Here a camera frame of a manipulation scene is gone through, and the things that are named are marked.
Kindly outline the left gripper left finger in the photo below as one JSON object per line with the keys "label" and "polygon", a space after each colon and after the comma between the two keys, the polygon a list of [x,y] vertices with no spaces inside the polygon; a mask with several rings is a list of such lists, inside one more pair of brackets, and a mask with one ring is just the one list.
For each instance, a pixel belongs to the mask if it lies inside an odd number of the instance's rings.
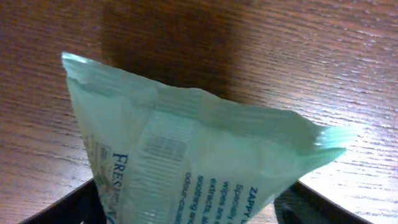
{"label": "left gripper left finger", "polygon": [[21,224],[81,223],[106,224],[106,216],[93,179],[21,222]]}

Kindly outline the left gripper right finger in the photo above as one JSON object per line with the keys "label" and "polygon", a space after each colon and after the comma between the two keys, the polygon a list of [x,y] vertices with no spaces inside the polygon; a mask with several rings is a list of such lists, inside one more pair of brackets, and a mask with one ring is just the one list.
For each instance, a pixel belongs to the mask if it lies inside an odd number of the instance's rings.
{"label": "left gripper right finger", "polygon": [[274,200],[279,224],[371,224],[301,182]]}

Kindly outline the mint green wipes packet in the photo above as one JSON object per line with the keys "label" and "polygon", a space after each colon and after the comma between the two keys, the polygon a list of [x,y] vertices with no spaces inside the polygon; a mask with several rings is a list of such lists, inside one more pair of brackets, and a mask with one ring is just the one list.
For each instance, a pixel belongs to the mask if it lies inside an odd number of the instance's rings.
{"label": "mint green wipes packet", "polygon": [[359,133],[67,52],[62,64],[107,223],[246,223]]}

